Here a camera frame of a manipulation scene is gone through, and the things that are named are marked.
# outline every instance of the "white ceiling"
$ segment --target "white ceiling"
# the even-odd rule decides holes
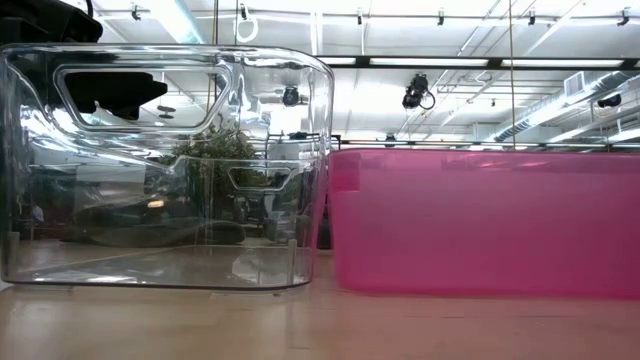
[[[84,0],[66,0],[84,8]],[[182,0],[192,12],[202,37],[211,42],[214,0]],[[134,21],[130,16],[131,0],[93,0],[96,12],[100,16],[111,16],[105,24],[105,33],[101,42],[134,43],[174,43],[175,40],[165,30],[165,26],[152,18],[151,14],[141,13],[142,20]],[[364,52],[366,55],[420,55],[420,56],[456,56],[476,26],[475,32],[462,56],[509,56],[511,46],[508,23],[500,26],[488,26],[486,23],[470,19],[452,19],[451,16],[486,16],[496,0],[240,0],[251,14],[262,14],[284,19],[274,21],[258,19],[259,31],[249,45],[279,46],[312,52],[312,28],[308,21],[310,12],[323,14],[321,42],[316,55],[360,55],[361,30],[364,29]],[[513,54],[515,56],[535,57],[628,57],[640,58],[640,20],[634,19],[626,26],[616,26],[620,21],[622,9],[630,7],[628,14],[640,16],[640,0],[585,0],[579,4],[576,0],[512,0],[514,19],[535,10],[537,19],[534,26],[517,24],[513,31]],[[218,43],[234,44],[233,18],[236,0],[221,0],[221,15],[226,15],[218,23]],[[492,16],[508,21],[509,0],[499,1]],[[358,9],[372,18],[358,26]],[[444,26],[437,26],[438,11],[445,14]],[[570,13],[573,21],[563,26],[553,25],[560,17]],[[607,25],[588,25],[588,22],[608,21]],[[251,24],[243,23],[241,33],[251,32]],[[535,49],[525,53],[543,35],[551,33]],[[494,86],[478,96],[473,104],[462,106],[467,99],[482,87],[474,78],[478,71],[449,71],[439,83],[438,106],[424,116],[419,112],[407,112],[401,106],[404,89],[415,70],[336,70],[336,91],[334,104],[334,133],[350,138],[383,137],[385,133],[397,133],[410,115],[409,126],[403,128],[401,137],[422,139],[431,133],[466,134],[469,137],[476,123],[499,124],[510,118],[512,96],[510,74],[499,76]],[[441,70],[422,71],[433,84],[441,75]],[[562,80],[571,72],[518,72],[514,74],[516,112],[522,111],[545,96],[562,90]],[[186,91],[206,90],[196,78],[183,78],[176,81]],[[445,126],[440,126],[452,110],[460,108],[456,116]],[[571,129],[581,119],[564,121],[563,127]]]

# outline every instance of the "ceiling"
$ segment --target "ceiling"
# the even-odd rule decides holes
[[[84,0],[65,1],[86,8]],[[146,10],[148,1],[135,2],[142,18],[135,21],[130,0],[93,0],[95,17],[105,25],[100,42],[175,43],[167,30],[171,25]],[[202,39],[214,43],[215,2],[178,1],[194,17]],[[509,0],[221,0],[218,44],[238,43],[234,19],[239,3],[247,7],[249,16],[256,18],[258,24],[255,38],[246,44],[286,47],[318,56],[355,56],[364,51],[366,55],[405,56],[640,58],[640,0],[512,0],[513,48]],[[623,9],[631,20],[617,26]],[[444,14],[442,26],[438,26],[440,11]],[[362,25],[358,25],[359,13],[363,15]],[[529,26],[532,14],[536,23]],[[239,32],[249,36],[251,22],[242,22]],[[374,139],[393,133],[399,139],[413,140],[482,140],[478,134],[480,125],[509,121],[514,105],[516,113],[526,111],[562,91],[563,81],[575,73],[463,70],[443,74],[443,70],[400,69],[334,72],[334,134]],[[426,74],[432,86],[439,79],[432,88],[437,91],[437,106],[426,113],[407,111],[401,105],[405,88],[417,72]],[[181,111],[196,114],[202,112],[198,107],[207,101],[206,94],[197,94],[206,91],[207,85],[204,77],[191,75],[174,78],[170,91],[196,94],[176,100]],[[492,80],[491,86],[484,89],[488,80]],[[149,107],[147,116],[157,117],[153,114],[157,112],[156,105]],[[637,105],[637,91],[629,89],[620,109]],[[589,104],[544,126],[554,127],[554,133],[564,133],[583,126],[589,120],[585,117],[593,120]],[[540,133],[540,138],[531,141],[549,140]]]

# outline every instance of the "clear plastic bin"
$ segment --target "clear plastic bin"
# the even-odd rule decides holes
[[[336,276],[368,292],[640,298],[640,156],[329,156]]]
[[[273,290],[311,280],[333,75],[290,50],[0,53],[2,279]]]

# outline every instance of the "wooden table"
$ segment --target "wooden table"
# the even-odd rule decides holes
[[[0,359],[640,359],[640,302],[366,296],[331,257],[273,295],[77,287],[0,293]]]

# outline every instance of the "pink plastic bin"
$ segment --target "pink plastic bin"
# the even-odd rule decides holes
[[[329,158],[345,288],[640,298],[640,156],[358,149]]]

